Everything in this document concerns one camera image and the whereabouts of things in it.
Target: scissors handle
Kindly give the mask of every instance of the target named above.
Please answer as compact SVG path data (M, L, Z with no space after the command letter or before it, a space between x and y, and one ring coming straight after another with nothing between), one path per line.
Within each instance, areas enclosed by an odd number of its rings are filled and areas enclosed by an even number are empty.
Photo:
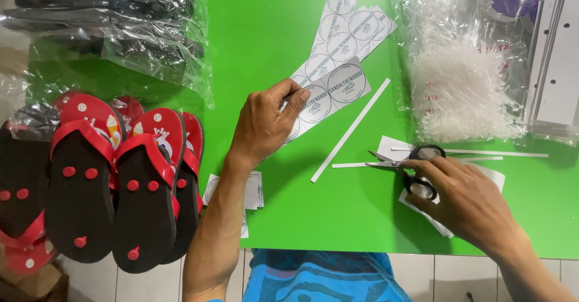
M406 173L405 171L402 171L401 173L402 173L402 181L404 183L404 188L406 188L406 191L409 195L413 194L412 185L418 184L420 186L425 187L427 190L430 191L430 196L425 197L426 200L433 201L436 199L436 197L438 197L438 191L436 190L436 188L434 188L434 186L432 184L430 184L430 182L424 181L417 176L410 175L410 174Z
M416 148L414 148L411 152L410 155L408 156L408 159L418 159L420 161L424 161L426 159L428 159L428 157L424 157L424 156L420 156L420 151L427 151L428 148L430 148L431 150L435 150L437 152L434 152L434 155L438 155L438 156L442 156L444 158L446 158L446 152L440 148L440 146L438 145L422 145L422 146L417 146Z

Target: left hand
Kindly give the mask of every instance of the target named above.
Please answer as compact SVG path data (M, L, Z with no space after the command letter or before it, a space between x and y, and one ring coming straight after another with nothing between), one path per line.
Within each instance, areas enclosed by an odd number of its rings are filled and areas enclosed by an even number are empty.
M280 113L284 98L288 104ZM310 91L290 78L266 91L251 93L239 115L228 155L235 156L249 171L253 170L280 149L308 98Z

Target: plastic bag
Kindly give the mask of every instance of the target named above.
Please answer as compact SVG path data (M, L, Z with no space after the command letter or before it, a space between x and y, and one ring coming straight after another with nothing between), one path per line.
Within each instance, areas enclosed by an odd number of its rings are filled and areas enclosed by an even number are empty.
M410 78L397 101L412 111L411 137L520 140L529 77L521 17L531 0L393 1Z
M0 98L12 113L22 105L6 97L22 94L29 103L49 103L71 89L109 99L103 97L111 86L106 78L141 82L115 84L116 94L139 91L148 100L159 95L160 90L144 94L155 82L125 68L167 87L192 89L213 107L211 64L205 58L207 0L0 0L0 10L0 54L12 50L27 57L3 72L8 76ZM93 69L106 70L99 84Z

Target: tiled floor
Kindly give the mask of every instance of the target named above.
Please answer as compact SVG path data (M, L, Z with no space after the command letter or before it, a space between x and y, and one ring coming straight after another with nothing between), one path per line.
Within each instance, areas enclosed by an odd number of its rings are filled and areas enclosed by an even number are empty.
M487 257L389 254L398 284L415 302L510 302L501 273ZM226 302L241 302L250 274L250 249L240 250ZM181 299L182 261L139 275L119 270L112 256L95 264L64 259L70 275L69 301L178 302ZM549 269L579 298L579 260L543 259Z

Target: forearm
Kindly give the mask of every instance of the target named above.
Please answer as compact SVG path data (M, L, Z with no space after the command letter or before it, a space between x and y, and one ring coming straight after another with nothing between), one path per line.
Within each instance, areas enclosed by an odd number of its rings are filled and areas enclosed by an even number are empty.
M515 302L577 302L541 263L529 238L519 239L501 252L491 253Z
M225 158L221 178L185 258L184 301L224 298L239 258L245 184L251 172L242 161Z

